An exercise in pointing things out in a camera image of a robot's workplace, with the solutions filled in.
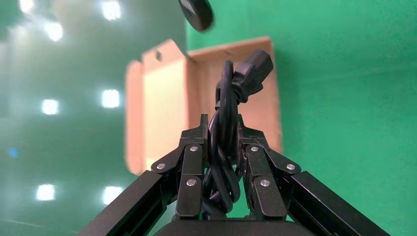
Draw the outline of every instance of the green backdrop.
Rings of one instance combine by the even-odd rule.
[[[389,234],[417,235],[416,1],[210,3],[215,26],[187,25],[188,49],[271,36],[285,155]]]

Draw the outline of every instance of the black round object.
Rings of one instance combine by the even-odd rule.
[[[197,31],[206,31],[213,22],[213,10],[207,0],[178,0],[182,12]]]
[[[305,227],[280,220],[178,220],[156,236],[314,236]]]

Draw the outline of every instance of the ceiling light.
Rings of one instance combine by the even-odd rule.
[[[62,25],[59,22],[45,23],[44,30],[48,37],[55,42],[62,38],[63,29]]]
[[[120,104],[119,92],[115,89],[104,90],[101,95],[101,105],[105,108],[115,108]]]
[[[120,187],[107,186],[103,193],[103,203],[106,205],[110,204],[120,195],[120,193],[122,193],[122,191],[123,190]]]
[[[19,7],[23,13],[28,14],[34,7],[33,0],[19,0]]]
[[[104,18],[109,21],[120,18],[121,12],[118,0],[104,0],[101,3],[101,10],[103,11]]]
[[[55,115],[58,113],[59,103],[56,100],[45,99],[42,102],[42,112],[47,115]]]
[[[50,201],[55,199],[55,186],[52,184],[42,184],[36,193],[36,199],[40,201]]]

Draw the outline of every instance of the black power cable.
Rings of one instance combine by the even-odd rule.
[[[273,69],[268,53],[257,50],[233,71],[226,61],[216,90],[216,112],[208,126],[208,164],[203,178],[203,212],[226,217],[240,197],[237,165],[238,104],[259,92]]]

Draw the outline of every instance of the cardboard box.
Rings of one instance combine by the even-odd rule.
[[[243,62],[256,49],[274,60],[269,37],[204,48],[184,55],[172,40],[142,54],[126,71],[126,164],[141,174],[174,150],[181,132],[199,125],[200,114],[215,109],[215,88],[225,60]],[[238,106],[245,125],[264,132],[269,146],[282,151],[276,66],[264,89]]]

